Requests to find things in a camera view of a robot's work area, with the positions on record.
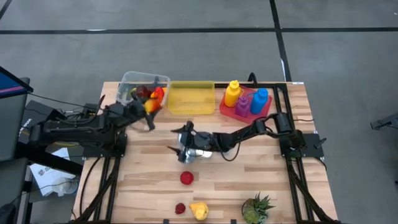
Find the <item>monitor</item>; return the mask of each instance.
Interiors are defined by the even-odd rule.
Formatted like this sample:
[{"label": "monitor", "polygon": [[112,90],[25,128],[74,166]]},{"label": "monitor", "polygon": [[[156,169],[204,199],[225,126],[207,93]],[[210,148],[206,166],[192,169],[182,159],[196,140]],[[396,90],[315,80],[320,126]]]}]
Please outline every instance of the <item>monitor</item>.
[{"label": "monitor", "polygon": [[33,92],[33,88],[0,66],[0,99]]}]

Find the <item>pineapple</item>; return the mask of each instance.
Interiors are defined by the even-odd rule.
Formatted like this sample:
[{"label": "pineapple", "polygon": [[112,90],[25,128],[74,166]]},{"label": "pineapple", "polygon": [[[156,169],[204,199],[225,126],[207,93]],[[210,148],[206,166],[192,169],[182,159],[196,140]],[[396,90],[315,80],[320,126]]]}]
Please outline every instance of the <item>pineapple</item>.
[{"label": "pineapple", "polygon": [[264,224],[268,218],[267,210],[275,206],[269,205],[268,196],[260,200],[260,192],[256,197],[249,198],[242,207],[243,219],[248,224]]}]

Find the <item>gray floor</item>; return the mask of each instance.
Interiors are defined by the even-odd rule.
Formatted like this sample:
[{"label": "gray floor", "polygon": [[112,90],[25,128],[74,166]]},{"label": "gray floor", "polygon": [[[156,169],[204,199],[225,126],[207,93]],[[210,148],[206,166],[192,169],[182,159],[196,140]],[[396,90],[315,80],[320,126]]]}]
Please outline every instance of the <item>gray floor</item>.
[{"label": "gray floor", "polygon": [[[276,4],[282,27],[398,27],[396,1]],[[273,25],[268,0],[13,0],[0,20],[0,30]],[[398,32],[284,34],[292,79],[305,82],[328,138],[328,176],[345,223],[396,223],[397,132],[369,122],[398,112],[397,40]],[[274,33],[0,35],[0,49],[0,64],[31,77],[37,94],[75,103],[96,102],[104,81],[129,70],[172,80],[245,80],[250,72],[284,80]],[[31,222],[66,222],[72,205],[73,197],[35,203]]]}]

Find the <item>purple bottle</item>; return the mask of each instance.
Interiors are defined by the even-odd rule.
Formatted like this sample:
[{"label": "purple bottle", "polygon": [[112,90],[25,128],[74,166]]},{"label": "purple bottle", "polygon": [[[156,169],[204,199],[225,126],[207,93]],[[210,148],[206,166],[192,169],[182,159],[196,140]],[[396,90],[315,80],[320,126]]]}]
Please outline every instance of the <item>purple bottle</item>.
[{"label": "purple bottle", "polygon": [[235,105],[235,114],[245,118],[248,116],[249,111],[250,111],[249,98],[245,96],[239,97]]}]

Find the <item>wooden table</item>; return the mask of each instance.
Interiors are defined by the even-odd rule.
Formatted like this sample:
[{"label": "wooden table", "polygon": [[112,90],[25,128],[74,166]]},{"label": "wooden table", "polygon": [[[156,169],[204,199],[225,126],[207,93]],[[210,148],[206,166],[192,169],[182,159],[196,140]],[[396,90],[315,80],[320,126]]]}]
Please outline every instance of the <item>wooden table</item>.
[{"label": "wooden table", "polygon": [[[103,104],[115,102],[118,82],[105,82],[101,95],[106,95]],[[294,119],[312,119],[311,109],[303,84],[287,83]],[[237,219],[244,223],[241,205],[261,191],[269,195],[271,204],[267,223],[295,223],[292,196],[287,176],[285,159],[280,155],[279,142],[268,136],[257,136],[244,141],[239,156],[226,162],[221,155],[213,154],[209,161],[195,161],[185,165],[166,146],[176,146],[177,135],[171,129],[182,127],[192,120],[197,131],[230,133],[247,124],[220,114],[218,105],[224,89],[216,88],[216,110],[211,115],[177,116],[166,108],[155,118],[156,129],[150,133],[139,133],[128,128],[129,141],[126,155],[121,159],[118,186],[113,207],[112,223],[162,223],[167,218],[171,223],[197,223],[188,205],[192,202],[207,203],[210,212],[207,223],[230,223]],[[284,110],[282,93],[280,100]],[[273,100],[270,113],[276,112]],[[273,121],[267,125],[275,130]],[[304,133],[315,130],[313,122],[296,121],[297,129]],[[236,149],[228,156],[233,157]],[[82,183],[94,158],[85,162],[73,211],[78,215]],[[101,159],[91,175],[85,189],[83,210],[98,192],[104,159]],[[333,219],[337,219],[325,168],[315,159],[303,159],[308,188],[319,206]],[[181,172],[195,175],[192,185],[180,183]],[[298,190],[303,219],[307,219],[303,197]],[[104,196],[101,217],[104,219],[108,195]],[[184,203],[184,214],[174,213],[175,205]]]}]

